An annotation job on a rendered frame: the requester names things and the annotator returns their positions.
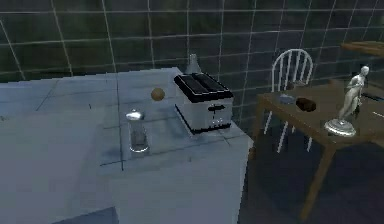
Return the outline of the black and white toaster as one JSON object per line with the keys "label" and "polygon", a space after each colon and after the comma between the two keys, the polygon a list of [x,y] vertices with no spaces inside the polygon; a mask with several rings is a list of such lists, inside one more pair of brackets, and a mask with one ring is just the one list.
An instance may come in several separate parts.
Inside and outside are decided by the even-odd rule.
{"label": "black and white toaster", "polygon": [[234,95],[227,87],[206,73],[177,75],[173,81],[175,109],[192,134],[231,126]]}

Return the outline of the silver human figure statue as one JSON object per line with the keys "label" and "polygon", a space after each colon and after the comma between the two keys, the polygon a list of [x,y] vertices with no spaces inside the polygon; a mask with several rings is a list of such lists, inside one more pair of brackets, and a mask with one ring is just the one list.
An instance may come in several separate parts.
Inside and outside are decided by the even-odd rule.
{"label": "silver human figure statue", "polygon": [[338,117],[327,121],[324,128],[329,132],[341,137],[353,137],[356,134],[354,126],[347,120],[361,105],[361,94],[365,86],[365,79],[370,71],[367,65],[361,67],[360,72],[353,76],[346,86],[343,107]]}

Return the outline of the brown round potato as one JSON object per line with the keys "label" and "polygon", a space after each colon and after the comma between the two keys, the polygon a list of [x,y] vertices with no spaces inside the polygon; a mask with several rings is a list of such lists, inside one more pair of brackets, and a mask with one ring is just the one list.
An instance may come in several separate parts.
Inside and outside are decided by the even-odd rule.
{"label": "brown round potato", "polygon": [[165,92],[162,88],[154,88],[151,92],[151,98],[154,101],[161,101],[165,97]]}

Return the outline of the clear glass bottle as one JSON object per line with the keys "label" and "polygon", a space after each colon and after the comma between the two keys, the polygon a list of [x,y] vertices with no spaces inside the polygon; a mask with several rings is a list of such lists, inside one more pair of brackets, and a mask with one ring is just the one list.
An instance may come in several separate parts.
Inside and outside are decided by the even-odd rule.
{"label": "clear glass bottle", "polygon": [[201,74],[201,68],[198,64],[198,57],[196,54],[190,54],[189,55],[189,62],[186,67],[186,74]]}

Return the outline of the glass shaker with silver cap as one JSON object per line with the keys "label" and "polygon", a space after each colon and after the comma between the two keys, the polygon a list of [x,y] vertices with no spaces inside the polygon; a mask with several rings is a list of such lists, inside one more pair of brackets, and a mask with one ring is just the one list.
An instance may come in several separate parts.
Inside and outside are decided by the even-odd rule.
{"label": "glass shaker with silver cap", "polygon": [[134,153],[143,153],[149,146],[146,136],[146,129],[143,126],[145,114],[142,111],[132,109],[126,114],[129,127],[130,147]]}

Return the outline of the small grey bowl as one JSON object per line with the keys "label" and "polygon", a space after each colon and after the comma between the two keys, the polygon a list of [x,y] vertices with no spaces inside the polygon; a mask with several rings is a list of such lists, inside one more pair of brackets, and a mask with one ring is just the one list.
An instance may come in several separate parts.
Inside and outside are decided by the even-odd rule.
{"label": "small grey bowl", "polygon": [[296,102],[296,98],[287,94],[281,94],[279,97],[279,102],[282,104],[293,104]]}

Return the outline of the pale blue tiled counter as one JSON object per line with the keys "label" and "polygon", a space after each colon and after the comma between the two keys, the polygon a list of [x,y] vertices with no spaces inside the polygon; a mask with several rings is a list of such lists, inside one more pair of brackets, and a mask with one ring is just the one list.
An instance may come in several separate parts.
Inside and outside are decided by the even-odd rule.
{"label": "pale blue tiled counter", "polygon": [[[191,135],[173,68],[0,84],[0,224],[237,224],[250,138]],[[165,97],[154,101],[151,92]],[[134,153],[126,114],[145,114]]]}

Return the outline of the white slatted chair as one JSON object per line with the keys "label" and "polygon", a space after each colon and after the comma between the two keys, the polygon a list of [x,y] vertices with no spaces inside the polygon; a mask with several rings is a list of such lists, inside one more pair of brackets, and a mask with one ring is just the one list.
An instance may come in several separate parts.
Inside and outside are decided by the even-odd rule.
{"label": "white slatted chair", "polygon": [[288,49],[281,53],[271,68],[271,93],[274,103],[285,91],[306,86],[314,68],[313,59],[304,49]]}

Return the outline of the dark brown bread loaf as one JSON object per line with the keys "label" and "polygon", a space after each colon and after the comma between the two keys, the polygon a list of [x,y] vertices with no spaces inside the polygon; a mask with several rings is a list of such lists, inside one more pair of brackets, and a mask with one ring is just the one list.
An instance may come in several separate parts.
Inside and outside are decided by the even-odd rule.
{"label": "dark brown bread loaf", "polygon": [[313,112],[316,110],[316,103],[310,99],[299,97],[296,99],[296,106],[305,112]]}

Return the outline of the brown wooden table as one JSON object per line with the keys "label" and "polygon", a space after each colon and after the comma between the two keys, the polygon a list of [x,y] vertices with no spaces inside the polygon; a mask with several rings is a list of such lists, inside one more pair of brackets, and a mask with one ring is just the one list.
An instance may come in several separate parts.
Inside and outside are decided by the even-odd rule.
{"label": "brown wooden table", "polygon": [[[313,100],[316,103],[316,109],[313,112],[303,112],[295,104],[282,104],[278,101],[278,96],[283,93]],[[365,142],[375,143],[384,148],[384,118],[379,116],[379,114],[384,115],[384,102],[364,100],[364,107],[355,122],[357,134],[354,137],[328,135],[324,124],[336,117],[343,99],[343,82],[339,80],[333,80],[330,84],[314,87],[302,87],[285,92],[270,92],[257,95],[256,118],[252,133],[252,140],[255,145],[249,149],[249,159],[254,159],[259,151],[256,142],[260,129],[264,124],[265,110],[271,111],[282,121],[287,121],[295,126],[297,130],[323,146],[322,157],[308,188],[300,213],[302,222],[309,216],[333,157],[338,150]]]}

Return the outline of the brown wooden wall shelf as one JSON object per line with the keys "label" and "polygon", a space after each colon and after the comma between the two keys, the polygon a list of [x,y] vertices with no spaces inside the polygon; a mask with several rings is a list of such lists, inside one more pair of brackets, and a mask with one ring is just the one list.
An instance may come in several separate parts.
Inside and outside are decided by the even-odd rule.
{"label": "brown wooden wall shelf", "polygon": [[378,41],[360,41],[343,43],[342,48],[365,53],[373,56],[384,57],[384,42]]}

